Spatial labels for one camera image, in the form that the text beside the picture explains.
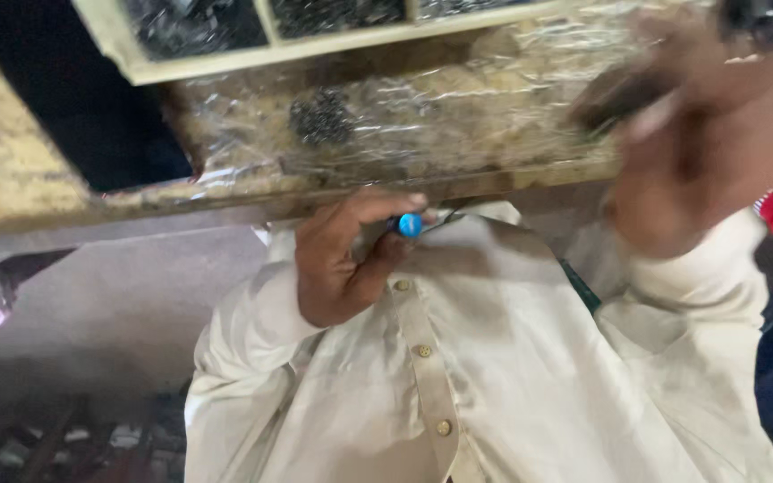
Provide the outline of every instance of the wooden frame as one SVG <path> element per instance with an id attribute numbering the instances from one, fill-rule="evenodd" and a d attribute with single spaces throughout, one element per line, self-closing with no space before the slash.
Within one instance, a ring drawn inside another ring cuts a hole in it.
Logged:
<path id="1" fill-rule="evenodd" d="M 560 0 L 514 5 L 434 20 L 414 20 L 418 0 L 405 0 L 407 20 L 382 27 L 366 27 L 335 34 L 304 38 L 282 38 L 276 28 L 270 0 L 254 0 L 268 44 L 233 51 L 153 61 L 148 59 L 121 0 L 73 0 L 82 22 L 101 53 L 118 66 L 133 85 L 174 81 L 273 64 L 314 55 L 399 42 L 411 38 L 451 34 L 474 28 L 512 23 L 533 17 L 548 17 L 559 10 Z"/>

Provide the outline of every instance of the blurred hand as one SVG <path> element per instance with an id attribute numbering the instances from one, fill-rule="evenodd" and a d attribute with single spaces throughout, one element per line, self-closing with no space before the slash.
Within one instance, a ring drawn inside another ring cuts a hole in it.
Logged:
<path id="1" fill-rule="evenodd" d="M 623 159 L 610 216 L 640 254 L 690 251 L 773 186 L 773 56 L 725 63 L 707 22 L 642 20 L 650 69 L 675 89 L 617 128 Z"/>
<path id="2" fill-rule="evenodd" d="M 351 258 L 350 245 L 361 225 L 422 211 L 421 193 L 388 192 L 366 186 L 341 203 L 320 208 L 297 229 L 295 259 L 300 281 L 300 312 L 312 325 L 335 326 L 377 302 L 392 270 L 410 249 L 403 236 L 388 232 L 361 263 Z"/>

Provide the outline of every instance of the shirt sleeve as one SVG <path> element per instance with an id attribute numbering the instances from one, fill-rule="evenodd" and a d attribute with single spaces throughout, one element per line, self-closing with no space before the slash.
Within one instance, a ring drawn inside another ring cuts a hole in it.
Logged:
<path id="1" fill-rule="evenodd" d="M 300 314 L 291 262 L 263 267 L 220 302 L 196 345 L 184 412 L 188 483 L 257 471 L 295 383 L 289 361 L 319 330 Z"/>
<path id="2" fill-rule="evenodd" d="M 679 258 L 626 255 L 630 288 L 596 315 L 707 481 L 773 481 L 753 393 L 768 300 L 753 251 L 764 234 L 747 210 Z"/>

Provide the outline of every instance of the shirt placket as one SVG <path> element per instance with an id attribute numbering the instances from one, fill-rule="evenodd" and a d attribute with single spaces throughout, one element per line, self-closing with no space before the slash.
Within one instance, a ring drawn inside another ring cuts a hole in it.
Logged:
<path id="1" fill-rule="evenodd" d="M 396 278 L 390 280 L 389 286 L 404 341 L 411 351 L 426 433 L 431 438 L 437 467 L 445 481 L 453 469 L 461 441 L 452 391 L 446 378 L 446 364 L 420 297 L 418 283 Z M 475 461 L 471 466 L 478 468 Z"/>

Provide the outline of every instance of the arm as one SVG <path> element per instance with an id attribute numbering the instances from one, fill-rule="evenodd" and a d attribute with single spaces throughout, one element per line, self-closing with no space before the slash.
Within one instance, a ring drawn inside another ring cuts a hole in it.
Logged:
<path id="1" fill-rule="evenodd" d="M 596 314 L 599 329 L 708 481 L 773 481 L 754 366 L 768 294 L 751 212 L 669 260 L 629 256 L 632 286 Z"/>
<path id="2" fill-rule="evenodd" d="M 196 346 L 184 413 L 188 483 L 257 480 L 294 396 L 295 353 L 309 336 L 373 303 L 406 256 L 406 241 L 387 233 L 355 262 L 349 249 L 360 225 L 425 203 L 418 193 L 370 186 L 325 206 L 297 229 L 295 262 L 265 266 L 217 306 Z M 289 235 L 274 243 L 290 245 Z M 284 258 L 271 252 L 270 259 Z"/>
<path id="3" fill-rule="evenodd" d="M 263 267 L 220 302 L 196 345 L 184 412 L 188 482 L 256 472 L 294 384 L 288 362 L 319 330 L 300 315 L 289 262 Z"/>
<path id="4" fill-rule="evenodd" d="M 750 205 L 773 183 L 773 59 L 725 62 L 705 22 L 662 28 L 654 68 L 679 86 L 618 132 L 609 215 L 631 288 L 599 329 L 707 481 L 773 481 L 753 393 L 765 228 Z"/>

